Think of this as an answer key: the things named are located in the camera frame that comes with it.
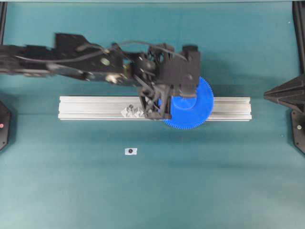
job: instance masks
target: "black bracket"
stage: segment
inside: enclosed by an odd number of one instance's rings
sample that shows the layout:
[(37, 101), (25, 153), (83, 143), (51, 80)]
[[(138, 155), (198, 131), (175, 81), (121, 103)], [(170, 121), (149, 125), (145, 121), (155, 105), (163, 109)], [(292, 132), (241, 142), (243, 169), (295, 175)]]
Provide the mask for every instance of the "black bracket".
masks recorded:
[(294, 144), (302, 152), (305, 152), (305, 115), (297, 111), (292, 111), (290, 116), (292, 120)]
[(10, 111), (0, 102), (0, 150), (2, 150), (9, 141), (10, 117)]

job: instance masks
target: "gear teeth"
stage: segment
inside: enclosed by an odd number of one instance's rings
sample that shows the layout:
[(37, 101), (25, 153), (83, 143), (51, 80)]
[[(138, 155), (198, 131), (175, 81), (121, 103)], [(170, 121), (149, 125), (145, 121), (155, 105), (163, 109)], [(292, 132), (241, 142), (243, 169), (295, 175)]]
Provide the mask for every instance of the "gear teeth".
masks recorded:
[[(212, 110), (213, 110), (213, 107), (214, 107), (214, 93), (213, 93), (213, 91), (212, 91), (211, 86), (210, 86), (210, 85), (208, 84), (208, 82), (207, 82), (204, 78), (202, 78), (202, 77), (200, 77), (200, 84), (202, 84), (202, 85), (208, 87), (208, 88), (210, 89), (211, 94), (212, 94), (213, 105), (212, 105), (212, 108), (211, 108), (211, 110), (209, 111), (209, 114), (208, 114), (208, 116), (207, 116), (207, 117), (209, 117), (209, 116), (211, 115)], [(202, 124), (206, 121), (206, 119), (203, 118), (202, 121), (200, 121), (200, 122), (198, 122), (198, 123), (194, 123), (194, 124), (189, 125), (189, 126), (187, 126), (187, 125), (186, 125), (186, 126), (177, 125), (177, 124), (173, 123), (171, 120), (163, 120), (163, 121), (165, 122), (165, 124), (167, 124), (168, 126), (170, 126), (170, 127), (172, 127), (172, 128), (180, 129), (180, 130), (190, 130), (190, 129), (194, 129), (194, 128), (196, 128), (196, 127), (202, 125)]]

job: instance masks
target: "black cable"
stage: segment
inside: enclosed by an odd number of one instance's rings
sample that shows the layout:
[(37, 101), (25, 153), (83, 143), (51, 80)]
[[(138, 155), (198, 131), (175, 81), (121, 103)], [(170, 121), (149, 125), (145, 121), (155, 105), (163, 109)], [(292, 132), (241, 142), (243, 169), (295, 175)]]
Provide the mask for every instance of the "black cable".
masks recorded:
[(148, 46), (154, 47), (154, 48), (156, 48), (156, 49), (160, 49), (160, 50), (162, 50), (163, 52), (167, 52), (167, 53), (170, 53), (170, 54), (172, 54), (172, 55), (174, 55), (174, 56), (178, 56), (178, 57), (184, 59), (185, 61), (187, 61), (187, 59), (186, 59), (183, 55), (181, 55), (181, 54), (179, 54), (179, 53), (173, 52), (173, 51), (171, 51), (171, 50), (168, 50), (168, 49), (166, 49), (166, 48), (162, 48), (162, 47), (160, 47), (160, 46), (158, 46), (158, 45), (154, 45), (154, 44), (151, 44), (151, 43), (148, 43), (148, 42), (141, 42), (141, 41), (126, 41), (126, 42), (118, 43), (118, 45), (119, 45), (119, 46), (122, 46), (122, 45), (127, 45), (127, 44), (132, 44), (132, 43), (148, 45)]
[[(157, 46), (157, 45), (150, 44), (150, 43), (147, 43), (147, 42), (126, 41), (126, 42), (119, 43), (118, 46), (120, 46), (120, 45), (127, 45), (127, 44), (131, 44), (131, 43), (138, 43), (138, 44), (148, 45), (148, 46), (154, 47), (154, 48), (156, 48), (156, 49), (160, 49), (160, 50), (162, 50), (162, 51), (164, 51), (164, 52), (170, 53), (170, 54), (172, 54), (172, 55), (176, 55), (176, 56), (178, 56), (178, 57), (180, 57), (180, 58), (182, 58), (182, 59), (184, 59), (184, 60), (187, 61), (187, 59), (186, 59), (183, 55), (181, 55), (181, 54), (179, 54), (179, 53), (175, 53), (175, 52), (170, 51), (170, 50), (168, 50), (168, 49), (166, 49), (166, 48), (162, 48), (162, 47), (159, 47), (159, 46)], [(17, 55), (15, 55), (14, 57), (17, 57), (17, 58), (19, 58), (19, 59), (22, 59), (22, 60), (25, 60), (25, 61), (29, 61), (29, 62), (38, 62), (38, 63), (66, 63), (66, 62), (83, 61), (83, 60), (86, 60), (86, 59), (89, 59), (89, 58), (92, 58), (92, 57), (95, 57), (95, 56), (104, 54), (105, 51), (106, 51), (106, 50), (105, 50), (103, 47), (101, 47), (101, 46), (98, 46), (98, 45), (94, 45), (94, 46), (92, 45), (92, 46), (90, 46), (90, 45), (87, 45), (87, 44), (82, 45), (81, 48), (78, 47), (78, 49), (81, 49), (81, 50), (82, 50), (83, 48), (86, 49), (87, 47), (99, 48), (99, 49), (101, 49), (101, 50), (100, 50), (100, 51), (97, 51), (97, 52), (90, 53), (90, 54), (86, 54), (86, 55), (83, 55), (83, 56), (80, 56), (80, 57), (71, 58), (71, 59), (63, 59), (63, 60), (39, 60), (39, 59), (27, 58), (27, 57), (17, 56)]]
[(137, 75), (134, 75), (134, 78), (142, 85), (142, 87), (146, 88), (151, 93), (154, 93), (154, 90), (144, 80), (140, 79)]
[(104, 54), (105, 51), (104, 50), (100, 50), (97, 52), (93, 52), (87, 55), (83, 55), (80, 57), (76, 57), (76, 58), (71, 58), (71, 59), (64, 59), (64, 60), (38, 60), (38, 59), (32, 59), (32, 58), (27, 58), (27, 57), (23, 57), (23, 56), (17, 56), (15, 55), (14, 57), (17, 57), (19, 59), (25, 60), (25, 61), (29, 61), (29, 62), (37, 62), (37, 63), (67, 63), (67, 62), (77, 62), (77, 61), (83, 61), (95, 56), (99, 56), (101, 54)]

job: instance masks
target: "white label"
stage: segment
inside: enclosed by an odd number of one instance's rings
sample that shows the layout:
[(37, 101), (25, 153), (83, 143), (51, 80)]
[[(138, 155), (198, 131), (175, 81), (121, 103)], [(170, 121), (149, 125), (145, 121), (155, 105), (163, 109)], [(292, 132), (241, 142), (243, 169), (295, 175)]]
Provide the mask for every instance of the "white label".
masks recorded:
[(131, 156), (131, 155), (137, 155), (138, 148), (126, 148), (125, 149), (125, 155)]

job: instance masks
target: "blue gear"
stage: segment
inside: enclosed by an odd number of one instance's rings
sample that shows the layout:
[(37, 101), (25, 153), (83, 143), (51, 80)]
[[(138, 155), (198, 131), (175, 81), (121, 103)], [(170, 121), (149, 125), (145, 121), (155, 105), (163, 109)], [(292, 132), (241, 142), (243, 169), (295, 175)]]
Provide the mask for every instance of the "blue gear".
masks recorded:
[(172, 97), (172, 119), (164, 119), (163, 121), (177, 129), (193, 129), (207, 120), (212, 113), (213, 106), (213, 91), (207, 81), (200, 77), (197, 97), (189, 99), (179, 96)]

